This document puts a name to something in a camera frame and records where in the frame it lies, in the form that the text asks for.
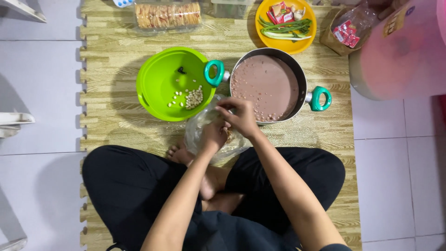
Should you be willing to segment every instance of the floor tile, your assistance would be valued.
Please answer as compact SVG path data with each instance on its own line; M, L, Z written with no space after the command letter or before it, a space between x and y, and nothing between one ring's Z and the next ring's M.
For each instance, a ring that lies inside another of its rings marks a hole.
M350 89L355 139L406 137L403 100L374 101Z
M0 6L0 40L80 40L78 27L81 0L22 0L44 14L40 23L5 6Z
M442 234L415 238L417 251L445 251L445 236Z
M0 225L0 243L24 233L28 243L23 251L84 250L79 246L85 226L79 222L79 162L85 155L0 156L0 220L12 222Z
M417 236L445 232L446 137L407 138Z
M78 151L79 41L0 41L1 112L30 112L35 124L0 140L0 155Z
M406 138L355 140L362 241L415 236Z
M363 243L363 251L415 251L415 238Z
M438 96L404 99L407 137L446 135Z

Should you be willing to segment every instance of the teal pot handle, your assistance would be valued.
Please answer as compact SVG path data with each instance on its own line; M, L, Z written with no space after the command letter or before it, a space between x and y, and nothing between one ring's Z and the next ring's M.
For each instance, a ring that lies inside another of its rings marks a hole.
M212 79L209 76L209 71L211 70L211 67L214 65L217 67L217 73L215 74L215 77ZM204 78L210 85L212 85L215 88L222 82L223 75L224 75L224 64L220 60L211 60L204 67Z
M319 99L321 95L325 95L325 104L321 105L319 103ZM312 92L307 93L307 97L305 98L310 105L310 108L314 112L320 112L326 110L331 104L331 93L322 86L316 86Z

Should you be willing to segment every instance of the black pants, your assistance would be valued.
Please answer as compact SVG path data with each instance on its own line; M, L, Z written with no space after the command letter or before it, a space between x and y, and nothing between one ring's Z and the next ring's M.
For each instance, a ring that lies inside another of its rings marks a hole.
M322 149L279 147L280 154L308 184L327 210L345 179L342 162ZM158 212L187 167L123 146L101 146L85 159L82 176L90 199L113 240L139 251ZM283 235L290 222L257 153L251 147L231 169L225 192L246 194L232 215L258 222ZM192 220L202 213L197 198Z

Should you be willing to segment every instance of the person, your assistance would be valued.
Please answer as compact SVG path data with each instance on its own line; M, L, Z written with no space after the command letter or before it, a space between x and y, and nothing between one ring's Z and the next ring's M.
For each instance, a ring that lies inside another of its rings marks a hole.
M249 101L217 105L223 119L203 128L196 156L180 142L167 159L123 146L86 157L84 184L115 242L108 250L351 251L326 213L345 179L342 162L322 149L275 148ZM228 127L253 147L233 168L213 167Z

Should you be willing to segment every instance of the green bowl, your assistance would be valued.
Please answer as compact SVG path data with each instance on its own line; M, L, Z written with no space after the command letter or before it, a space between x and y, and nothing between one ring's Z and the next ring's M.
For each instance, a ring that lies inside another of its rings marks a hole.
M201 53L187 47L172 47L150 57L141 66L136 78L139 102L161 120L181 121L194 116L210 103L215 94L215 87L206 81L204 75L207 61ZM180 67L186 74L178 72ZM202 103L186 110L186 96L189 95L186 89L198 90L200 85L203 90ZM176 103L169 107L168 103L172 101Z

